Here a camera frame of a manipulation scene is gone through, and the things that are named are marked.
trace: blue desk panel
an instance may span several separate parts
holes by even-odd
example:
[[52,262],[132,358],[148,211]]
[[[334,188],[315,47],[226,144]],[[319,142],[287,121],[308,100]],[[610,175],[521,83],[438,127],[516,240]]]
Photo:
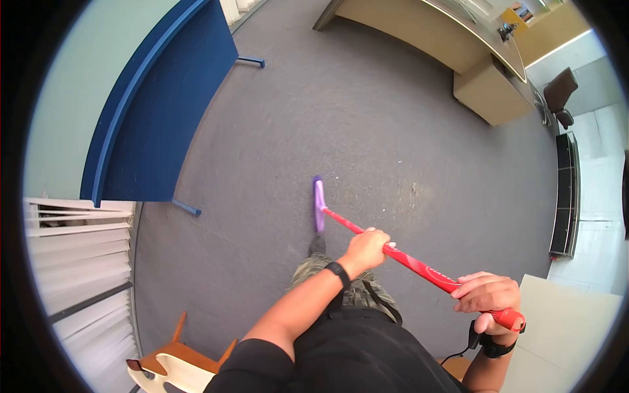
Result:
[[[198,8],[155,55],[156,43],[195,4]],[[156,58],[138,79],[151,51]],[[171,201],[194,132],[237,57],[218,0],[175,5],[111,91],[87,155],[81,199],[97,205],[101,199]]]

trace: black t-shirt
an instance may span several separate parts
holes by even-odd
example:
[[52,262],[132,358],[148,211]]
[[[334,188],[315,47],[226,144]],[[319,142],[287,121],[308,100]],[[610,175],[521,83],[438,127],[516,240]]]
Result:
[[406,329],[374,309],[343,308],[294,343],[240,342],[205,389],[214,392],[467,392]]

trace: black shelf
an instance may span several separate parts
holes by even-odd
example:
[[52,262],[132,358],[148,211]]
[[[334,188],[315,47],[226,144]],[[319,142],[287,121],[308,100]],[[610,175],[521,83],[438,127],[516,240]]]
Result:
[[550,241],[550,254],[574,258],[579,229],[581,176],[579,147],[574,134],[558,135],[557,141],[557,210]]

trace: purple broom head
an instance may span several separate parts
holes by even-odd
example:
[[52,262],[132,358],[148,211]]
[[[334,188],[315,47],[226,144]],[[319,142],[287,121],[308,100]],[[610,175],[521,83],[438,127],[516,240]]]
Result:
[[317,175],[313,177],[313,192],[314,192],[314,230],[317,232],[323,232],[325,227],[325,200],[323,199],[323,180],[321,176]]

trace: shoe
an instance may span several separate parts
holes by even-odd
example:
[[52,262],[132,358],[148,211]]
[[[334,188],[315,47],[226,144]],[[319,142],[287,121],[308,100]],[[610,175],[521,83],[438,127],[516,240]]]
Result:
[[308,257],[311,257],[312,254],[316,252],[325,254],[325,240],[323,239],[323,235],[320,233],[317,233],[310,241],[310,246],[308,246]]

